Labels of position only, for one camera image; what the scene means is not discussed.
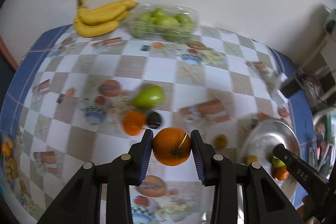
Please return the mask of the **white shelf unit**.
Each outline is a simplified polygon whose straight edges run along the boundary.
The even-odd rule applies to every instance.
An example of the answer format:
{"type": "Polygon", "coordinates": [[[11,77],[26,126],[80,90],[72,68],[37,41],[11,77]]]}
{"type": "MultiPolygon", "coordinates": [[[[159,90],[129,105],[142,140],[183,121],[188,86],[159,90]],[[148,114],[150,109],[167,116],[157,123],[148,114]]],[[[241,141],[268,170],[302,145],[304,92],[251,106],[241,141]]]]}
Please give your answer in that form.
{"type": "Polygon", "coordinates": [[[313,111],[335,106],[335,9],[328,9],[324,37],[301,66],[303,87],[313,111]]]}

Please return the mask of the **green mango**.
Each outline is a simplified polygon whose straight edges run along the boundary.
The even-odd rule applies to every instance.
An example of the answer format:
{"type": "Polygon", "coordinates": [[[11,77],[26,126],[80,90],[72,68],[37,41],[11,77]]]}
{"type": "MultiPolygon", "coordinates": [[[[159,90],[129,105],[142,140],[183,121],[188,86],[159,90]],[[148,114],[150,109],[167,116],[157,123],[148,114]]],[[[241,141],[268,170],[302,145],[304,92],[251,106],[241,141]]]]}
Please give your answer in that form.
{"type": "Polygon", "coordinates": [[[282,162],[279,158],[272,156],[271,162],[275,168],[281,168],[285,166],[285,163],[282,162]]]}
{"type": "Polygon", "coordinates": [[[133,99],[132,105],[138,109],[151,109],[165,100],[163,88],[150,85],[142,89],[133,99]]]}

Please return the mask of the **silver metal tray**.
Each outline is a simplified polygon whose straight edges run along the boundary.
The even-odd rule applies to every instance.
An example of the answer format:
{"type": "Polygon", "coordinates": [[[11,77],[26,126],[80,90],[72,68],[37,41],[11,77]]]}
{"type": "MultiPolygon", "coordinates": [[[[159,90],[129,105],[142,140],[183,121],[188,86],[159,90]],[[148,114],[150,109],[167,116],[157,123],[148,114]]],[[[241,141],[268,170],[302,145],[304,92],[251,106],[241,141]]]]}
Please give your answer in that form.
{"type": "Polygon", "coordinates": [[[260,122],[247,136],[239,149],[238,162],[244,163],[246,157],[257,156],[261,166],[272,175],[272,151],[278,144],[301,157],[299,143],[293,129],[279,119],[260,122]]]}

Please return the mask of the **small orange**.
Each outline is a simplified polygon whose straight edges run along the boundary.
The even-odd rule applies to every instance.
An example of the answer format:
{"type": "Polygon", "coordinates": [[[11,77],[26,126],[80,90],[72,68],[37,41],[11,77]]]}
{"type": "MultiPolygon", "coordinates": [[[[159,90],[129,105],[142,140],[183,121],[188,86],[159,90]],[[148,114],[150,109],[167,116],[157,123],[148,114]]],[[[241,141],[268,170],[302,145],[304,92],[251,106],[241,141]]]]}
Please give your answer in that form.
{"type": "Polygon", "coordinates": [[[158,132],[153,139],[153,153],[157,161],[167,166],[177,166],[188,160],[191,139],[183,130],[168,127],[158,132]]]}

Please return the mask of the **clear box of green fruit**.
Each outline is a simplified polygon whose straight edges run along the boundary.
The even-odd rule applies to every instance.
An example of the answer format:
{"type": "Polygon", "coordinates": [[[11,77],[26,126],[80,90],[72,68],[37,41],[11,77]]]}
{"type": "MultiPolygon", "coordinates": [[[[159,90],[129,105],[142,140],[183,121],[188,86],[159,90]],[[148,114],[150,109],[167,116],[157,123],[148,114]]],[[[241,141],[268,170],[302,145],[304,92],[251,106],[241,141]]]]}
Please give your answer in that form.
{"type": "Polygon", "coordinates": [[[180,43],[191,38],[198,19],[198,12],[191,8],[144,3],[132,11],[126,24],[134,38],[162,38],[167,42],[180,43]]]}

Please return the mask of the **orange beside plum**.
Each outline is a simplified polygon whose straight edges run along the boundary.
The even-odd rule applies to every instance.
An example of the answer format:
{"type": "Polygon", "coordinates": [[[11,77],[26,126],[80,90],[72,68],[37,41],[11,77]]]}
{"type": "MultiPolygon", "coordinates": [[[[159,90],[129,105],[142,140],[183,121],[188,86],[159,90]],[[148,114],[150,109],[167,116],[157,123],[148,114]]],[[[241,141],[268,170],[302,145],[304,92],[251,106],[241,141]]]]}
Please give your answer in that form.
{"type": "Polygon", "coordinates": [[[135,110],[127,112],[122,122],[124,132],[130,136],[140,134],[145,124],[146,116],[135,110]]]}

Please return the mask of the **dark plum beside orange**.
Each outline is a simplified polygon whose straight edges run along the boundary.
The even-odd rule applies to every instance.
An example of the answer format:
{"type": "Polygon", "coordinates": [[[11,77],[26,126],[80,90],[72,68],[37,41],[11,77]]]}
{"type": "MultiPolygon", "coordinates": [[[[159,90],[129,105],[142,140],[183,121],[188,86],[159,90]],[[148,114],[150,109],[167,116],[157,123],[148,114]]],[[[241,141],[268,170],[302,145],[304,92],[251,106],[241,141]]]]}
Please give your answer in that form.
{"type": "Polygon", "coordinates": [[[158,129],[162,124],[161,115],[155,111],[152,111],[147,115],[146,123],[149,128],[158,129]]]}

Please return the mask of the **black power adapter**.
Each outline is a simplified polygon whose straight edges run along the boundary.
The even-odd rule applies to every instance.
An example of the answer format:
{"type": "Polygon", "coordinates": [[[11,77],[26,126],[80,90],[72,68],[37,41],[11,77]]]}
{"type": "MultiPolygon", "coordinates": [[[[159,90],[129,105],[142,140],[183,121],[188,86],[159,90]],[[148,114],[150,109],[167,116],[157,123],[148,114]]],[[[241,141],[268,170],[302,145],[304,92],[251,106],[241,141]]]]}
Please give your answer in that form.
{"type": "Polygon", "coordinates": [[[287,79],[280,86],[280,92],[285,98],[290,98],[301,89],[302,86],[298,79],[287,79]]]}

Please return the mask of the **brown kiwi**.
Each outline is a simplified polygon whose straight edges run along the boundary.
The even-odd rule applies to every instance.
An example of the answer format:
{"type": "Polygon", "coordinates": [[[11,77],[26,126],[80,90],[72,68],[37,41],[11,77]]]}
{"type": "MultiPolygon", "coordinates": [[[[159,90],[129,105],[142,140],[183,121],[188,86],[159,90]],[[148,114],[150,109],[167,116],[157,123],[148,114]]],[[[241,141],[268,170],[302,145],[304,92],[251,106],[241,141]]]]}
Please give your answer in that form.
{"type": "Polygon", "coordinates": [[[224,148],[226,148],[227,144],[228,144],[228,138],[224,134],[218,135],[214,139],[214,142],[213,142],[215,150],[217,150],[217,149],[224,149],[224,148]]]}
{"type": "Polygon", "coordinates": [[[250,165],[253,162],[260,162],[259,158],[256,155],[249,155],[249,156],[246,156],[244,159],[245,165],[250,165]]]}

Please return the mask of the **yellow banana bunch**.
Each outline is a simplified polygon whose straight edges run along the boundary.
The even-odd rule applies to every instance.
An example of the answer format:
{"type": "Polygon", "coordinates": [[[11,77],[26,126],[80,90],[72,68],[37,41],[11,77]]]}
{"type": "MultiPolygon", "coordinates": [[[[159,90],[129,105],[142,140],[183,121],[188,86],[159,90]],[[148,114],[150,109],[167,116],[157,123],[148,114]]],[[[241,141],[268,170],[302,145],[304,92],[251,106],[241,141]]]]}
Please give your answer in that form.
{"type": "Polygon", "coordinates": [[[133,0],[111,2],[95,9],[88,9],[87,0],[76,0],[76,17],[73,28],[85,38],[102,36],[114,31],[120,22],[138,5],[133,0]]]}

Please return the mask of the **checkered picture tablecloth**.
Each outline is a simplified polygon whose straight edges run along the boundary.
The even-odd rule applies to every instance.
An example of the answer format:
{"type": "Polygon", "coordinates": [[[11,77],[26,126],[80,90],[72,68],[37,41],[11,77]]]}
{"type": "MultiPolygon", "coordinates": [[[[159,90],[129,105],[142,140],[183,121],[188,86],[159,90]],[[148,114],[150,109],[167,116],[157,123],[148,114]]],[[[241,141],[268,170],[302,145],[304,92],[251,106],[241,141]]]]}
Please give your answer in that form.
{"type": "Polygon", "coordinates": [[[198,129],[207,143],[226,135],[221,153],[231,160],[259,114],[284,117],[307,159],[315,137],[305,93],[280,109],[268,92],[273,76],[293,72],[281,53],[212,27],[198,28],[189,45],[137,40],[125,27],[93,39],[68,26],[47,31],[3,103],[1,194],[19,223],[36,223],[85,162],[110,162],[141,139],[121,121],[146,85],[164,92],[154,108],[163,127],[198,129]]]}

